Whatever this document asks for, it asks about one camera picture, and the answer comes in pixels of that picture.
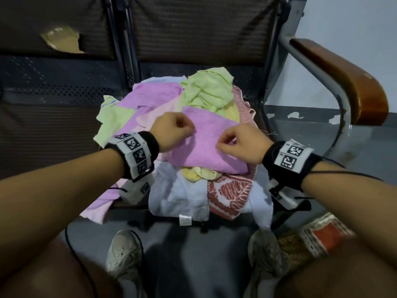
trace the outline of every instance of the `pile of towels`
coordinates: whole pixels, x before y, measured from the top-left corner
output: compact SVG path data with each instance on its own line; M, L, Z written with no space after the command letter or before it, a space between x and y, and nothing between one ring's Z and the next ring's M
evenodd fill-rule
M269 228L273 205L265 189L266 170L215 148L225 129L240 122L254 124L255 111L243 101L225 68L198 71L188 78L152 77L135 84L121 101L105 95L97 116L102 126L94 140L104 147L114 134L148 131L165 112L186 114L196 126L195 134L160 154L152 175L135 184L119 180L81 215L103 223L114 200L121 197L135 205L150 188L153 215L206 221L210 212L229 220L253 213L261 228Z

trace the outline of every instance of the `light green towel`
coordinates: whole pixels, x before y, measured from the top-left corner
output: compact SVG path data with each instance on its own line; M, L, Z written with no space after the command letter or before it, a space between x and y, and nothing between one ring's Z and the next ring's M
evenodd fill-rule
M95 135L94 140L101 147L105 147L106 142L117 131L121 130L124 124L135 113L134 109L126 109L117 106L119 102L116 98L110 95L103 96L104 102L100 106L100 111L97 120L102 122L102 125Z
M185 89L178 110L184 106L202 108L225 116L224 106L233 100L233 76L224 68L200 70L182 81Z

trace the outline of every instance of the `thigh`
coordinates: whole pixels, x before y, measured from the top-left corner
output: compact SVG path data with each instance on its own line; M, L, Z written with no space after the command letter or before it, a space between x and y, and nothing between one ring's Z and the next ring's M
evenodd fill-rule
M276 297L397 297L397 272L360 240L345 240L331 255L284 278Z
M119 283L97 264L79 256L97 288L99 297L122 297ZM0 284L0 297L94 297L92 286L60 238L29 264Z

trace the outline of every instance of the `care tag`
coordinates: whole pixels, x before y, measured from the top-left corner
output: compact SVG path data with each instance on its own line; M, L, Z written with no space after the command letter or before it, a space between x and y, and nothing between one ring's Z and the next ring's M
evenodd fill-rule
M192 217L189 215L179 215L179 225L180 226L191 226L192 225Z
M300 174L305 161L313 151L314 149L305 147L299 142L291 139L285 142L283 147L280 149L274 163L275 165Z

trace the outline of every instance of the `sneaker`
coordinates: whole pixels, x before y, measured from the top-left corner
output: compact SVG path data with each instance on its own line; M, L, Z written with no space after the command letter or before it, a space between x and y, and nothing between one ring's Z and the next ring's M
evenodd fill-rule
M257 230L249 239L247 250L252 274L244 298L256 298L261 280L281 278L288 272L289 265L270 230Z
M140 283L139 266L142 262L141 239L131 230L121 230L114 236L106 259L106 271L116 279Z

